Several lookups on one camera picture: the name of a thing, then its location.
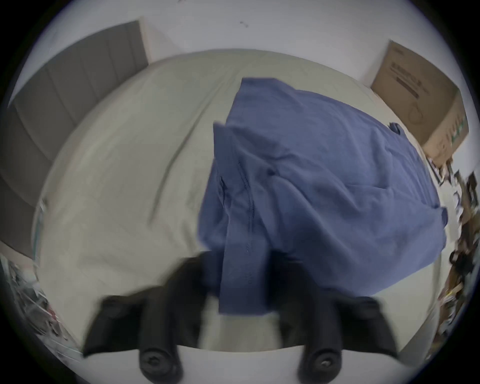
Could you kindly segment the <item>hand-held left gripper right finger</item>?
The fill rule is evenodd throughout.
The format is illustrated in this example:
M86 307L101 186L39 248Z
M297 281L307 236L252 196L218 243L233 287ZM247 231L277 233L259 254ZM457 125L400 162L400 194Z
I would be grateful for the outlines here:
M378 300L321 288L299 261L279 251L269 258L268 299L278 314L281 347L303 346L297 366L302 384L332 382L344 350L399 357Z

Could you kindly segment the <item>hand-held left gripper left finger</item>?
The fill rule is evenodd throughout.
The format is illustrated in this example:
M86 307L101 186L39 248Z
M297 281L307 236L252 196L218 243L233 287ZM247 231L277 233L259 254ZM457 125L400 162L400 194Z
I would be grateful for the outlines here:
M205 267L217 254L204 251L184 259L163 285L129 295L102 298L86 333L84 358L138 350L138 366L151 383L179 383L183 366L178 346L197 348L209 288Z

